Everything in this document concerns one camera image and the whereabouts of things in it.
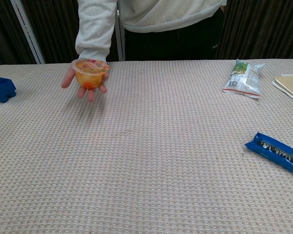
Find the plastic cup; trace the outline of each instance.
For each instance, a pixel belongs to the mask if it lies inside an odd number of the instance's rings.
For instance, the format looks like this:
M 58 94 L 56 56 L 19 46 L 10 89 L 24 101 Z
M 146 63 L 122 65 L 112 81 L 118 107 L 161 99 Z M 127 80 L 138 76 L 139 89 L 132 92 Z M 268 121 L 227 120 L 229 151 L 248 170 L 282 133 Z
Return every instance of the plastic cup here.
M 109 70 L 109 66 L 102 61 L 80 58 L 72 61 L 77 82 L 85 89 L 94 89 L 102 81 L 103 75 Z

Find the white pole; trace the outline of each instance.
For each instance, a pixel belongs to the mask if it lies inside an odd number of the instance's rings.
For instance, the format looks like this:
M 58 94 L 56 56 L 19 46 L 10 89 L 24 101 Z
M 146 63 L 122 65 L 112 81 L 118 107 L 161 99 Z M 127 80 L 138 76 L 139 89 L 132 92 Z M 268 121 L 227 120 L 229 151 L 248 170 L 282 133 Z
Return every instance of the white pole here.
M 40 47 L 37 43 L 34 31 L 30 25 L 30 22 L 28 20 L 27 14 L 24 10 L 23 4 L 21 0 L 10 0 L 12 3 L 12 6 L 14 8 L 14 11 L 19 19 L 19 22 L 21 24 L 21 27 L 23 29 L 23 32 L 25 34 L 25 37 L 27 39 L 27 42 L 29 44 L 29 47 L 34 55 L 35 61 L 37 64 L 44 64 L 44 58 L 41 53 Z
M 121 41 L 122 41 L 122 51 L 123 51 L 123 61 L 126 61 L 126 52 L 125 52 L 125 29 L 122 25 L 122 22 L 120 20 L 121 13 L 122 13 L 122 5 L 118 3 L 118 20 L 119 20 L 119 30 L 121 34 Z
M 123 42 L 121 38 L 121 29 L 120 29 L 120 20 L 119 20 L 119 11 L 116 9 L 115 12 L 115 34 L 116 34 L 116 44 L 117 44 L 117 52 L 118 52 L 118 60 L 123 61 Z

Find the white sleeve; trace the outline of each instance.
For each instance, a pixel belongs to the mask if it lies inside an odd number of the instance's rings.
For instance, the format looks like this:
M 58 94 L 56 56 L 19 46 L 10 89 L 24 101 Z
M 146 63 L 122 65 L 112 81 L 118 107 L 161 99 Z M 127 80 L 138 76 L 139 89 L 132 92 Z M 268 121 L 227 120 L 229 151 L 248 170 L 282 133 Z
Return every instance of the white sleeve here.
M 106 61 L 114 31 L 117 0 L 78 0 L 80 58 Z

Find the white sweatshirt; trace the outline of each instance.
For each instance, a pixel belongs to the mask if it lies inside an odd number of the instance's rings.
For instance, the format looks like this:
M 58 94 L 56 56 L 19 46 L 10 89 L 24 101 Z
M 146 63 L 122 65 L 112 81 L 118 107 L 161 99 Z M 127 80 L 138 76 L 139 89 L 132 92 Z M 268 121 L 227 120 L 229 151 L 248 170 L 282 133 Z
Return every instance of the white sweatshirt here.
M 114 31 L 117 0 L 78 0 L 80 58 L 106 61 Z M 162 32 L 183 28 L 211 17 L 227 0 L 118 0 L 125 29 Z

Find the folder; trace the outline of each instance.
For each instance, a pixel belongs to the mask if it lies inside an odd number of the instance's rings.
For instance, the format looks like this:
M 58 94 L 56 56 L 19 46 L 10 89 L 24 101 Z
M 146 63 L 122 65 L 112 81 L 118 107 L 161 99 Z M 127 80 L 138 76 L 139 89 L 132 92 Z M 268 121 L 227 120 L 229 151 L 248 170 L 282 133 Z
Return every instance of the folder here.
M 293 99 L 293 74 L 277 76 L 272 84 Z

